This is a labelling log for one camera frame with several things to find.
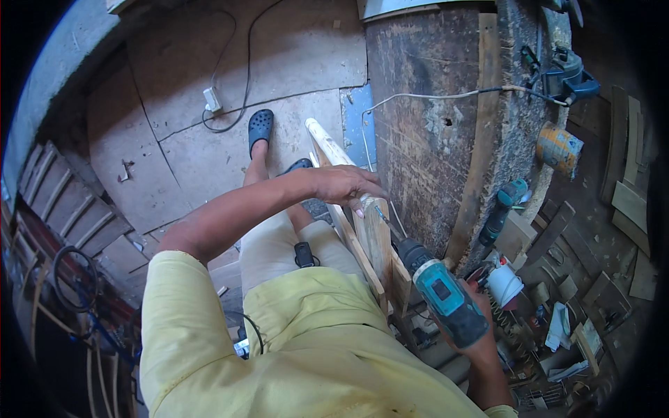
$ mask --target crocs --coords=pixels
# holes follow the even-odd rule
[[[249,119],[249,156],[253,145],[259,140],[270,143],[270,135],[274,125],[274,113],[269,109],[259,110]]]
[[[283,173],[281,173],[279,175],[282,176],[282,175],[284,175],[286,173],[290,173],[291,171],[296,170],[296,169],[310,169],[313,166],[314,165],[311,163],[310,159],[299,159],[299,160],[295,161],[294,163],[292,163],[290,165],[290,167],[288,167],[288,170],[284,171]]]

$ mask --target bucket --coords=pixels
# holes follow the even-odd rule
[[[488,277],[488,289],[492,297],[503,308],[525,287],[508,264],[496,268]]]
[[[573,180],[581,157],[583,141],[552,122],[544,123],[537,141],[537,157]]]

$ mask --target beige shorts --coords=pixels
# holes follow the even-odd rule
[[[295,234],[287,212],[281,211],[242,237],[242,294],[246,296],[262,282],[297,270],[294,247],[303,241],[309,243],[311,253],[320,260],[321,266],[355,274],[367,283],[355,257],[326,221],[312,222]]]

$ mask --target man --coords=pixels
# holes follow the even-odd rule
[[[269,179],[274,115],[249,123],[244,186],[165,234],[142,307],[141,386],[152,417],[515,417],[492,332],[466,350],[468,398],[393,337],[355,258],[300,202],[316,197],[363,214],[355,193],[387,198],[352,166],[289,170]],[[235,355],[207,263],[242,239],[251,358]],[[298,268],[307,241],[319,267]],[[487,298],[472,293],[490,319]]]

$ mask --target hand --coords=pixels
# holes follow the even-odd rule
[[[332,205],[349,206],[360,218],[364,216],[359,199],[362,194],[388,199],[379,176],[359,167],[337,165],[307,170],[317,199]]]
[[[448,333],[442,329],[439,322],[437,322],[436,320],[434,322],[437,324],[440,331],[444,335],[444,338],[446,339],[446,342],[448,342],[448,345],[450,345],[455,352],[469,358],[472,364],[477,364],[477,365],[498,364],[499,360],[497,357],[497,345],[495,343],[495,338],[492,334],[492,310],[490,308],[490,300],[488,299],[488,296],[486,296],[485,294],[476,292],[476,290],[478,289],[478,283],[476,281],[472,281],[472,283],[470,284],[467,284],[463,279],[460,279],[459,281],[462,287],[465,289],[465,291],[472,298],[474,303],[478,306],[478,309],[481,311],[481,313],[483,313],[483,315],[488,320],[488,323],[490,324],[490,329],[479,341],[475,342],[473,345],[465,348],[464,350],[461,350],[453,343],[451,338],[448,336]]]

